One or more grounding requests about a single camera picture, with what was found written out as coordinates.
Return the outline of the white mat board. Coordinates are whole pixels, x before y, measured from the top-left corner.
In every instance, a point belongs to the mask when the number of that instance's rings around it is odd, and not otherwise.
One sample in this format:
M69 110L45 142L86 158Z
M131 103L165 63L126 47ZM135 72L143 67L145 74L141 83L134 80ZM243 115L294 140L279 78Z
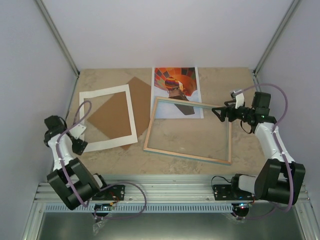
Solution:
M108 150L108 149L121 147L124 145L130 145L138 142L130 87L128 84L110 87L110 88L98 89L93 91L81 91L79 92L79 105L82 104L85 99L92 99L92 98L97 98L97 97L121 93L121 92L125 92L125 96L126 96L126 104L127 104L127 110L128 110L128 118L130 123L131 135L99 141L99 142L88 143L84 150L85 153Z

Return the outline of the hot air balloon photo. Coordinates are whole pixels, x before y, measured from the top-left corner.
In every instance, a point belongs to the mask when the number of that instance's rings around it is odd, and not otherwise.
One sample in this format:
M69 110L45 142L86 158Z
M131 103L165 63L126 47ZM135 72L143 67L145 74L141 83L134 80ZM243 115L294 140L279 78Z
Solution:
M201 102L197 67L154 67L151 78L151 107L156 97ZM168 102L157 104L156 119L202 119L203 109Z

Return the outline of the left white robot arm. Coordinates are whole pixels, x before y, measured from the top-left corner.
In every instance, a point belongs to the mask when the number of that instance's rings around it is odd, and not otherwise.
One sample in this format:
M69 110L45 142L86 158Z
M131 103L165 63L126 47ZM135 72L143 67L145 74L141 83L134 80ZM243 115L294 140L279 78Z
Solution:
M53 170L47 181L63 203L74 210L78 206L87 207L94 196L103 200L108 197L110 188L99 174L91 174L76 155L82 155L88 143L80 136L86 126L78 123L68 130L63 118L52 115L44 120L47 131L44 144L52 151Z

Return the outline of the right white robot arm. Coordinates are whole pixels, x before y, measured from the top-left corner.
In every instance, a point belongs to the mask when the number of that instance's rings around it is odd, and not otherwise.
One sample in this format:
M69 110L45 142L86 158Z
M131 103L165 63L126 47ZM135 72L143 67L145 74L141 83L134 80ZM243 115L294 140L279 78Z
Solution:
M235 174L231 179L229 193L236 200L252 194L257 200L265 200L289 206L297 202L306 169L290 156L280 137L275 117L270 115L271 95L255 92L251 107L247 107L240 91L231 93L232 100L222 107L212 108L221 122L228 120L247 123L266 159L258 176Z

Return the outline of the brown cardboard backing board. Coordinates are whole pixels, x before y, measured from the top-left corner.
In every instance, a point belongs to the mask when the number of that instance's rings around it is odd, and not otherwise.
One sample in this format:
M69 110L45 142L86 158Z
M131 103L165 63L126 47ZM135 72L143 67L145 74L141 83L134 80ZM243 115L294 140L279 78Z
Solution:
M136 134L139 137L150 122L151 86L137 77L133 77L128 86ZM126 93L113 94L88 118L88 122L110 139L131 135Z

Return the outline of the left small circuit board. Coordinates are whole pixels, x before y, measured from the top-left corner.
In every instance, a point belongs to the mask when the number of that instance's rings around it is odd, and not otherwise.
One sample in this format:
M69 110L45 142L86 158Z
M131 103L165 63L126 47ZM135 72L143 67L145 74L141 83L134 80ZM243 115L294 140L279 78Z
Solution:
M116 202L95 204L95 211L113 211L117 206Z

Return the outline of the small circuit board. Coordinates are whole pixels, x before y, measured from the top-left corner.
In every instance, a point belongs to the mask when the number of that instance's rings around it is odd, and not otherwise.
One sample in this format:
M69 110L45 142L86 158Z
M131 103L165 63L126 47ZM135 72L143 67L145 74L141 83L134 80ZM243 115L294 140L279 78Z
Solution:
M237 209L246 209L252 206L251 202L241 202L241 203L237 203L235 205L235 208Z
M95 211L113 211L117 206L116 202L95 204Z

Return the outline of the clear plastic bag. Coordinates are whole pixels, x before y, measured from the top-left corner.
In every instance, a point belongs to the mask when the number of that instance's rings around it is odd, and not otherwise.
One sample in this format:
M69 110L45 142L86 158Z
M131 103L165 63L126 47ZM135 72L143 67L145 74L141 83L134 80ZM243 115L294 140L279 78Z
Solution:
M105 226L105 224L106 224L105 220L96 219L92 226L92 234L96 236L99 233L99 231Z

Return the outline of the right small circuit board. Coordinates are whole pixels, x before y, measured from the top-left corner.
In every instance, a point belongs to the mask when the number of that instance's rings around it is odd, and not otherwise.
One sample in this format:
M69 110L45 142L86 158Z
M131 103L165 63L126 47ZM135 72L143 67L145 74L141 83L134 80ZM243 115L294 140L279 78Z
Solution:
M235 208L237 209L246 209L252 206L251 202L241 202L241 203L237 203L235 205Z

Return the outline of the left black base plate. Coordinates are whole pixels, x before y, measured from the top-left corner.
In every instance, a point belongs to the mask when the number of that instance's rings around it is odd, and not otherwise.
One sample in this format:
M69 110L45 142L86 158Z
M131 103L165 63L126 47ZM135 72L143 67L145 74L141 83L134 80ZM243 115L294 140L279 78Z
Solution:
M123 201L125 197L125 185L117 184L97 193L92 200L93 201L112 201L118 202Z

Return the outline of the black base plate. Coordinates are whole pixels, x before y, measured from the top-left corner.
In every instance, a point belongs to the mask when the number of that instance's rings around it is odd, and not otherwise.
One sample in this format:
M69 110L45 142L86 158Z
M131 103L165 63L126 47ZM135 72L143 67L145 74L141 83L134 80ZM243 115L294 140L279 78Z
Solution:
M125 197L125 185L117 184L97 193L92 200L93 201L112 201L118 202L123 201Z
M231 184L215 184L212 186L214 199L216 201L253 201L250 192L238 190Z

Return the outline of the aluminium rail base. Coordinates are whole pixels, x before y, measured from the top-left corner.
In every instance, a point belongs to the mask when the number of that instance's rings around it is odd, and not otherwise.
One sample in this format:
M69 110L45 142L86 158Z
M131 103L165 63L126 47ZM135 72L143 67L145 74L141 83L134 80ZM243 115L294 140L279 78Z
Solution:
M131 182L138 185L146 195L148 203L215 203L212 190L212 175L203 174L101 174L107 184L125 184ZM144 198L137 187L125 184L125 203L143 203ZM310 200L306 186L303 183L298 200ZM38 184L34 202L62 203L49 183Z

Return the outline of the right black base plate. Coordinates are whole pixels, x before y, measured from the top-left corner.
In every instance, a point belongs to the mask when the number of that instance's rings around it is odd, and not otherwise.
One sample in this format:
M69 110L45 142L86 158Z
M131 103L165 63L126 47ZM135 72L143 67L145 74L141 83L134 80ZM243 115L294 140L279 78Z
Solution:
M212 186L214 199L216 201L253 201L250 192L238 190L231 184L215 184Z

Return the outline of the right aluminium corner post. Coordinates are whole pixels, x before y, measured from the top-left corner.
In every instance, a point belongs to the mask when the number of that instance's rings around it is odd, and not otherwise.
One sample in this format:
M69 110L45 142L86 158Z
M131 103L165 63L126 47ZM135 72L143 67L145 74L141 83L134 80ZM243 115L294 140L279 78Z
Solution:
M258 74L259 74L260 70L262 69L264 63L266 62L266 60L268 59L272 50L276 46L278 40L280 39L283 32L285 31L285 29L286 29L287 25L289 24L290 20L292 19L293 15L295 14L297 9L299 8L301 2L302 2L301 0L292 0L291 1L288 9L286 10L283 18L281 19L278 27L276 28L271 40L269 41L266 49L264 50L261 58L259 59L256 67L252 70L253 76L255 78L258 77Z

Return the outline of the aluminium corner post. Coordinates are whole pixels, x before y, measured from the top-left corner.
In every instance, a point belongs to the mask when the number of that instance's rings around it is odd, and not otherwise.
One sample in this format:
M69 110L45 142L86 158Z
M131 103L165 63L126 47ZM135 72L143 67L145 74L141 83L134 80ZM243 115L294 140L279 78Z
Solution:
M70 68L72 69L74 75L78 78L80 75L80 71L78 70L61 34L59 33L58 28L56 27L45 3L43 0L34 0L34 3L36 4L36 6L38 7L45 23L47 24L50 32L52 33L55 41L57 42L62 54L64 55L68 65L70 66Z
M259 59L256 67L252 70L253 76L255 78L258 77L258 74L259 74L260 70L262 69L264 63L266 62L266 60L268 59L272 50L276 46L278 40L280 39L283 32L285 31L285 29L286 29L287 25L289 24L290 20L292 19L293 15L295 14L297 9L299 8L301 2L302 2L301 0L292 0L291 1L288 9L286 10L283 18L281 19L278 27L276 28L271 40L269 41L266 49L264 50L261 58Z

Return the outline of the left aluminium corner post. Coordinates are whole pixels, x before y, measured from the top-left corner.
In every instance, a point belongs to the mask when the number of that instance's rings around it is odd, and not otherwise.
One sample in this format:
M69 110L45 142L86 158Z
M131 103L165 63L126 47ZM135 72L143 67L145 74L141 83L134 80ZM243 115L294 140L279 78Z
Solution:
M61 34L59 33L58 28L56 27L45 3L43 0L34 0L34 3L36 4L36 6L38 7L45 23L47 24L50 32L52 33L55 41L57 42L62 54L64 55L68 65L70 66L70 68L72 69L74 75L78 78L80 75L80 71L78 70Z

